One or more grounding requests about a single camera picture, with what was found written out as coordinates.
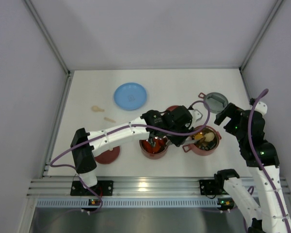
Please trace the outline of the red lid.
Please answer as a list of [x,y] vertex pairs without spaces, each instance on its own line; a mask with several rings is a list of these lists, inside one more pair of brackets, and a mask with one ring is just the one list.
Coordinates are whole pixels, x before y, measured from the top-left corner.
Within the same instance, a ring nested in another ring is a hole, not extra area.
[[178,107],[178,105],[172,105],[172,106],[169,106],[166,111],[173,111],[175,110],[176,108]]
[[113,148],[112,150],[107,150],[97,156],[95,161],[99,164],[107,165],[114,162],[120,155],[121,148],[120,146]]

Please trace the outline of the long metal tongs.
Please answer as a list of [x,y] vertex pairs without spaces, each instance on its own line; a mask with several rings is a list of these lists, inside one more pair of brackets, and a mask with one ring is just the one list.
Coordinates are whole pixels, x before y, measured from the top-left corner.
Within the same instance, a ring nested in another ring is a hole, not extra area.
[[[201,137],[201,138],[198,138],[198,139],[188,139],[188,140],[185,140],[183,142],[179,142],[176,144],[176,146],[182,146],[182,145],[188,145],[188,144],[194,144],[194,143],[197,143],[197,142],[203,142],[206,138],[205,137]],[[166,145],[167,146],[170,146],[170,145],[173,145],[174,143],[172,143],[170,140],[167,140],[166,142]]]

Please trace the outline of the red orange carrot slice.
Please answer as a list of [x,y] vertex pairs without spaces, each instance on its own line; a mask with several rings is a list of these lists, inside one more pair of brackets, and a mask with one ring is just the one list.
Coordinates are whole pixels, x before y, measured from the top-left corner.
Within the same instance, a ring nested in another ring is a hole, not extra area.
[[165,149],[166,147],[166,141],[164,139],[158,139],[156,141],[156,147],[159,149],[159,150],[163,150]]

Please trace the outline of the red steel bowl with handle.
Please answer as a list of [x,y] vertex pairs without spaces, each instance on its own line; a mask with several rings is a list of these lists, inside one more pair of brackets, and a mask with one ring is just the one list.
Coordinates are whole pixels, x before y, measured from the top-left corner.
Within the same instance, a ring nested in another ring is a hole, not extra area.
[[[183,145],[182,146],[183,151],[185,153],[187,153],[189,151],[192,151],[195,154],[200,155],[200,156],[207,156],[207,155],[212,154],[217,149],[217,147],[219,146],[219,143],[220,143],[220,140],[222,139],[222,137],[221,137],[221,135],[219,134],[218,131],[216,131],[214,128],[212,128],[210,126],[205,126],[198,133],[202,133],[204,135],[204,134],[209,133],[209,132],[213,132],[215,134],[215,138],[211,141],[211,142],[216,143],[216,147],[214,149],[209,150],[209,151],[202,150],[202,145],[209,143],[209,142],[203,141],[203,142],[197,142],[197,143],[194,143],[194,144]],[[195,135],[196,135],[196,133],[191,135],[191,136],[189,136],[188,139],[194,139]]]

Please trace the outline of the beige round bun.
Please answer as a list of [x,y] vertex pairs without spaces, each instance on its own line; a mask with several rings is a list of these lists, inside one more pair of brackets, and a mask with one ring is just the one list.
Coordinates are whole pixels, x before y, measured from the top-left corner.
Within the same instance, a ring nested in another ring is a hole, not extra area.
[[204,134],[204,141],[211,142],[215,138],[215,134],[213,132],[209,132]]

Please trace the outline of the red sausage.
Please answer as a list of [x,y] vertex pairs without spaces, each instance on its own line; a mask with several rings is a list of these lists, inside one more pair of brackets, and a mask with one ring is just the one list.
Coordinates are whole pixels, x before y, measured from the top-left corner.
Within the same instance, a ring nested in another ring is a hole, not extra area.
[[152,147],[151,144],[148,143],[147,141],[142,141],[142,147],[147,153],[150,154],[154,153],[154,147]]

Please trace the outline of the orange food slices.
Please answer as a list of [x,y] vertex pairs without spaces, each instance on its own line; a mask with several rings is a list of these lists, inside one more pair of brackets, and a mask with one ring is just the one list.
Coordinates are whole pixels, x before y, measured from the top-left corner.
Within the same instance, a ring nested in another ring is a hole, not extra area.
[[194,140],[196,141],[199,141],[200,139],[202,139],[204,136],[202,133],[197,133],[195,136],[194,136]]

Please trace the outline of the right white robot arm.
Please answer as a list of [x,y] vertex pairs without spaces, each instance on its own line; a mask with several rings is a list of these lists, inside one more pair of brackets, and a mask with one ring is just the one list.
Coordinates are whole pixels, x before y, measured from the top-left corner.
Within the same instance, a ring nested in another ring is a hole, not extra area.
[[214,179],[218,189],[233,199],[249,233],[291,233],[291,217],[283,197],[277,151],[264,138],[265,112],[265,105],[255,111],[229,103],[216,115],[214,122],[220,125],[225,118],[230,119],[224,129],[237,139],[259,200],[255,201],[234,169],[220,170],[214,174]]

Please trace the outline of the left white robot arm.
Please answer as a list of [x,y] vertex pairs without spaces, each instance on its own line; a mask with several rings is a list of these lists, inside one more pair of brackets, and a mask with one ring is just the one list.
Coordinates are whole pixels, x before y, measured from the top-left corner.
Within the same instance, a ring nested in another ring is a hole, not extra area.
[[75,132],[71,142],[76,173],[84,188],[97,185],[95,157],[125,143],[166,137],[175,146],[181,146],[192,133],[202,114],[192,107],[177,106],[172,111],[149,110],[140,117],[118,127],[87,132]]

